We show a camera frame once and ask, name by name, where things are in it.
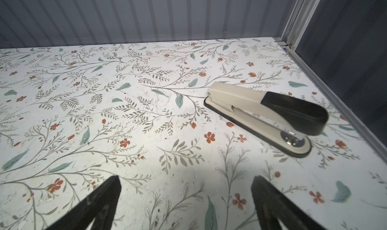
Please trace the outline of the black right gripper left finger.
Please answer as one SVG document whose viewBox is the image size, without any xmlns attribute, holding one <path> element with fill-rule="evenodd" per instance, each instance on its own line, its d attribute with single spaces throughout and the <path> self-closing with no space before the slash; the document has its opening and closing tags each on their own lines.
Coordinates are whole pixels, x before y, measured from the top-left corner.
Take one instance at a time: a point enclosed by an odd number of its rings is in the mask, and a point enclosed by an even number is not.
<svg viewBox="0 0 387 230">
<path fill-rule="evenodd" d="M 111 176 L 57 220 L 49 230 L 110 230 L 116 213 L 121 182 L 119 176 Z"/>
</svg>

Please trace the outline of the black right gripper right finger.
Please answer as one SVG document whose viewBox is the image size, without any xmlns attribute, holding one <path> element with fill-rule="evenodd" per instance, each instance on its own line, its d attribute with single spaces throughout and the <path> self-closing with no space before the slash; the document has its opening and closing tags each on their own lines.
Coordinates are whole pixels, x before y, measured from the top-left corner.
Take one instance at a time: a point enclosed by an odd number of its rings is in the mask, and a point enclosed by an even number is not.
<svg viewBox="0 0 387 230">
<path fill-rule="evenodd" d="M 324 229 L 263 176 L 254 177 L 251 192 L 262 230 L 281 230 L 280 223 L 288 230 Z"/>
</svg>

